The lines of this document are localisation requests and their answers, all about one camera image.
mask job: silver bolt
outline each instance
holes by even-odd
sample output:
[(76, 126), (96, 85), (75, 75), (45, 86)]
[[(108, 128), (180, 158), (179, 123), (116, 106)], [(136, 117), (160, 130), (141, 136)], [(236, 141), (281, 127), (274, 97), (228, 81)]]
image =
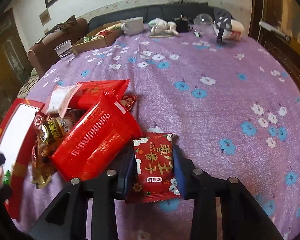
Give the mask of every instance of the silver bolt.
[(201, 170), (201, 169), (194, 169), (193, 170), (193, 173), (195, 174), (195, 175), (201, 175), (202, 173), (203, 173), (203, 171)]
[(115, 170), (109, 170), (109, 171), (107, 171), (107, 175), (108, 176), (114, 176), (115, 174), (116, 174)]
[(79, 178), (74, 178), (74, 179), (71, 179), (71, 184), (72, 185), (76, 185), (80, 182), (80, 179)]
[(238, 183), (238, 179), (236, 177), (230, 177), (229, 181), (233, 184), (237, 184)]

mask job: red snack wrapper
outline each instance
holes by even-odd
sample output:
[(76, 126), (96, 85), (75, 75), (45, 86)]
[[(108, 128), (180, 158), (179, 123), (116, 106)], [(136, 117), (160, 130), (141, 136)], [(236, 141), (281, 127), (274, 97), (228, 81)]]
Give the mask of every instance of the red snack wrapper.
[(127, 110), (130, 112), (131, 109), (133, 108), (134, 103), (136, 102), (136, 100), (137, 100), (137, 96), (123, 96), (121, 98), (120, 103), (125, 108), (127, 108)]
[(114, 94), (104, 92), (50, 159), (66, 180), (92, 179), (106, 168), (128, 141), (141, 134), (133, 116)]
[(175, 134), (147, 133), (146, 136), (133, 140), (138, 176), (127, 203), (180, 197), (172, 171), (172, 139)]
[(81, 87), (73, 95), (68, 107), (88, 110), (98, 103), (103, 91), (111, 92), (114, 90), (116, 98), (120, 100), (129, 82), (129, 79), (79, 82), (78, 84), (81, 84)]

